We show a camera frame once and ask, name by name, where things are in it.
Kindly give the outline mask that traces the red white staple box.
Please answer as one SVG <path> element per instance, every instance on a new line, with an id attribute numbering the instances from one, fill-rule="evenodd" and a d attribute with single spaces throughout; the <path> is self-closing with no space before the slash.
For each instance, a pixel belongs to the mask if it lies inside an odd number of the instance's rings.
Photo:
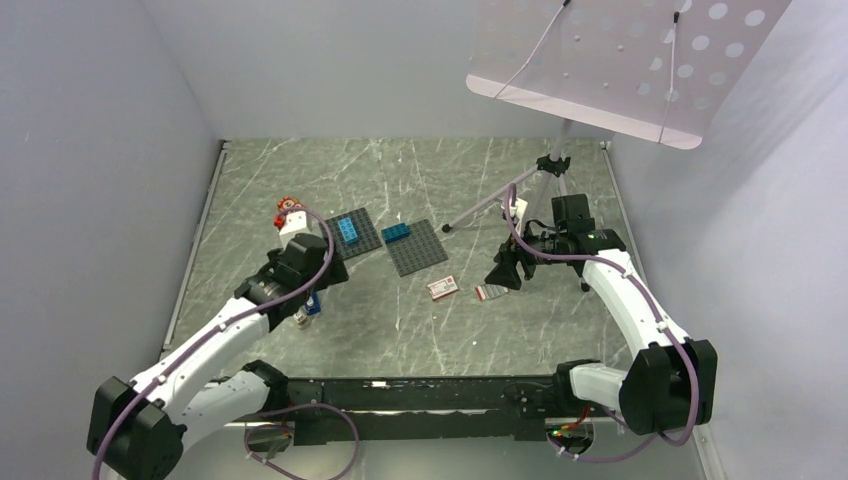
<path id="1" fill-rule="evenodd" d="M 428 293 L 433 301 L 448 297 L 459 291 L 455 277 L 449 275 L 427 285 Z"/>

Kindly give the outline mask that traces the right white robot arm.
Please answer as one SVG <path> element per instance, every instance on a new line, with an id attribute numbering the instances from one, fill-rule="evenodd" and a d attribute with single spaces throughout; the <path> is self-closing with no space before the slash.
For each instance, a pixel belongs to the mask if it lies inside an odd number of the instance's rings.
<path id="1" fill-rule="evenodd" d="M 585 195 L 556 197 L 551 208 L 553 225 L 536 234 L 521 219 L 518 198 L 508 193 L 502 209 L 510 234 L 486 283 L 518 290 L 541 265 L 571 267 L 582 289 L 603 302 L 632 357 L 625 370 L 591 359 L 559 365 L 553 406 L 574 415 L 593 403 L 618 412 L 637 435 L 679 431 L 688 437 L 712 418 L 717 351 L 709 341 L 693 339 L 663 309 L 619 234 L 597 227 Z"/>

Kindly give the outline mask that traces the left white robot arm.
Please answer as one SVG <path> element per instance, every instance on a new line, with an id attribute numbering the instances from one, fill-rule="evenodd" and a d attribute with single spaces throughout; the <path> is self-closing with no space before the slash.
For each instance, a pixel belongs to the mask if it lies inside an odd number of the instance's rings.
<path id="1" fill-rule="evenodd" d="M 288 378 L 264 361 L 221 383 L 213 379 L 312 293 L 348 274 L 333 243 L 313 234 L 297 234 L 267 257 L 183 345 L 131 380 L 111 377 L 97 389 L 86 440 L 93 478 L 108 465 L 125 479 L 163 479 L 191 446 L 225 424 L 254 413 L 272 420 L 289 406 Z"/>

